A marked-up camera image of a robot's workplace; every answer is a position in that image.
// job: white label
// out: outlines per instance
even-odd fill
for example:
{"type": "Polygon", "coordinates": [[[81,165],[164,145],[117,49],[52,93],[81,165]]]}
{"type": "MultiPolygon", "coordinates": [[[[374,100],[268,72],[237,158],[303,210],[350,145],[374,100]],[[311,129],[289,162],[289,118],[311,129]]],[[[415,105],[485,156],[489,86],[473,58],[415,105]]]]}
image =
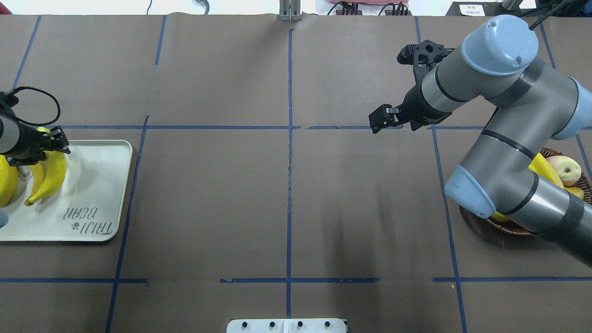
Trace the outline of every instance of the white label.
{"type": "Polygon", "coordinates": [[[485,16],[482,5],[458,5],[461,14],[466,16],[485,16]]]}

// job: black cable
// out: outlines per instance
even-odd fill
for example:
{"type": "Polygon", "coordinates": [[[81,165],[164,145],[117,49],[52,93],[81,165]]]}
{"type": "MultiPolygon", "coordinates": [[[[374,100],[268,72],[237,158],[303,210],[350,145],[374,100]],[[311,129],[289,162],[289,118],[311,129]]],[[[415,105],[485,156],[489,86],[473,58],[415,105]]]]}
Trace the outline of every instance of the black cable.
{"type": "Polygon", "coordinates": [[[382,9],[378,13],[378,16],[380,16],[380,14],[382,14],[382,12],[384,11],[384,9],[386,9],[386,7],[388,7],[388,6],[392,6],[392,11],[395,11],[395,4],[393,4],[392,2],[389,2],[386,5],[382,6],[382,9]]]}
{"type": "Polygon", "coordinates": [[[524,13],[518,15],[518,17],[525,17],[527,15],[530,15],[530,14],[533,14],[533,13],[538,12],[540,10],[543,10],[543,9],[545,9],[547,7],[551,7],[552,5],[557,4],[559,1],[561,1],[561,0],[553,0],[553,1],[547,2],[546,4],[542,5],[539,8],[534,8],[534,9],[531,9],[529,11],[525,11],[524,13]]]}
{"type": "Polygon", "coordinates": [[[396,15],[396,16],[399,16],[399,15],[405,16],[405,15],[409,14],[409,8],[403,4],[403,1],[399,2],[396,10],[394,7],[392,9],[393,9],[393,15],[396,15]]]}
{"type": "Polygon", "coordinates": [[[547,14],[541,16],[540,19],[536,20],[533,24],[530,25],[529,29],[534,30],[537,25],[541,24],[542,21],[545,21],[549,16],[558,12],[561,8],[565,7],[571,2],[571,0],[563,0],[560,4],[555,5],[547,14]]]}
{"type": "Polygon", "coordinates": [[[329,12],[327,13],[327,15],[331,15],[331,12],[332,12],[332,11],[335,9],[335,7],[337,7],[337,5],[341,5],[341,6],[343,6],[343,4],[346,4],[346,6],[349,6],[349,4],[348,4],[348,2],[347,2],[347,1],[339,1],[339,2],[335,3],[335,4],[333,5],[333,7],[331,7],[331,9],[330,9],[330,10],[329,10],[329,12]]]}
{"type": "Polygon", "coordinates": [[[45,94],[45,95],[51,97],[53,99],[53,101],[56,103],[57,114],[56,114],[56,117],[52,121],[48,121],[47,123],[30,123],[28,121],[20,119],[19,117],[14,117],[16,120],[22,122],[23,124],[27,124],[30,126],[45,126],[45,125],[51,125],[51,124],[55,123],[60,118],[60,115],[62,114],[62,109],[60,108],[60,103],[57,101],[57,99],[53,95],[51,95],[47,91],[43,91],[41,89],[37,89],[37,88],[33,88],[33,87],[18,87],[18,88],[13,89],[9,93],[7,93],[7,95],[14,95],[14,94],[18,93],[19,91],[23,91],[23,90],[33,90],[33,91],[37,91],[37,92],[40,92],[42,94],[45,94]]]}

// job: metal bracket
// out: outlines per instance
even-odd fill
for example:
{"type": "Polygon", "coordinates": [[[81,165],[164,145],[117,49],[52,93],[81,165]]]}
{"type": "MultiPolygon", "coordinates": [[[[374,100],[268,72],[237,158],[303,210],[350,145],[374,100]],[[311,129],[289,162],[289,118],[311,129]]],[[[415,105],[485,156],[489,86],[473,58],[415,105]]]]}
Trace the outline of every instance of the metal bracket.
{"type": "Polygon", "coordinates": [[[226,333],[348,333],[347,319],[235,319],[226,333]]]}
{"type": "Polygon", "coordinates": [[[279,0],[280,21],[300,21],[300,0],[279,0]]]}

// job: fruit basket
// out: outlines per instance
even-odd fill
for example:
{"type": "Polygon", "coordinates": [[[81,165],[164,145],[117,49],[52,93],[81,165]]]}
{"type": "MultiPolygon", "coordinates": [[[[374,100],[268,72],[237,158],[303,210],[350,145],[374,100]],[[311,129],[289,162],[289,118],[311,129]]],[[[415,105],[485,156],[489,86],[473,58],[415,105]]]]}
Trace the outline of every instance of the fruit basket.
{"type": "MultiPolygon", "coordinates": [[[[543,149],[540,151],[540,154],[545,158],[550,156],[564,155],[560,151],[549,147],[543,147],[543,149]]],[[[573,186],[579,187],[584,191],[584,202],[592,204],[592,184],[590,183],[588,175],[583,170],[582,176],[573,186]]],[[[463,207],[460,207],[460,210],[463,220],[471,227],[474,232],[489,241],[493,241],[496,244],[508,245],[508,241],[511,241],[512,239],[516,240],[517,238],[532,238],[535,239],[534,243],[538,244],[540,242],[531,233],[519,226],[517,223],[512,221],[498,222],[491,217],[482,219],[464,209],[463,207]]]]}

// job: yellow banana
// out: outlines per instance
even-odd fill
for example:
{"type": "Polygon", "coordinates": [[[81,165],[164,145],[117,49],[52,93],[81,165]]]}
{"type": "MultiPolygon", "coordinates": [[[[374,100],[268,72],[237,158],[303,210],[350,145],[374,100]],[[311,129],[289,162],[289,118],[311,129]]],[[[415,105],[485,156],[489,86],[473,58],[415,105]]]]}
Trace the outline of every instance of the yellow banana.
{"type": "Polygon", "coordinates": [[[6,158],[0,155],[0,207],[8,204],[17,192],[17,186],[17,167],[8,165],[6,158]]]}
{"type": "MultiPolygon", "coordinates": [[[[49,133],[49,129],[38,127],[39,132],[49,133]]],[[[33,172],[33,189],[31,196],[25,201],[25,206],[31,206],[35,202],[57,192],[66,178],[66,157],[63,152],[45,152],[45,162],[31,165],[33,172]]]]}
{"type": "Polygon", "coordinates": [[[580,198],[580,199],[584,199],[584,190],[582,190],[579,187],[573,186],[573,187],[565,187],[565,189],[568,192],[572,192],[573,194],[575,194],[576,197],[580,198]]]}
{"type": "MultiPolygon", "coordinates": [[[[43,163],[43,161],[39,161],[39,163],[37,164],[29,165],[29,168],[31,168],[31,172],[33,173],[33,189],[31,190],[31,195],[39,192],[41,184],[43,184],[43,182],[45,181],[45,168],[43,167],[43,163]]],[[[28,200],[25,201],[26,206],[30,206],[32,204],[33,203],[28,202],[28,200]]]]}
{"type": "Polygon", "coordinates": [[[45,152],[45,155],[47,157],[45,179],[39,186],[38,191],[31,193],[31,196],[25,201],[25,206],[30,206],[57,192],[66,178],[66,157],[64,153],[45,152]]]}
{"type": "Polygon", "coordinates": [[[548,181],[552,182],[553,184],[563,188],[563,183],[561,182],[561,178],[553,169],[551,164],[541,155],[540,153],[536,154],[535,158],[532,160],[532,163],[528,166],[528,168],[535,173],[545,177],[548,181]]]}

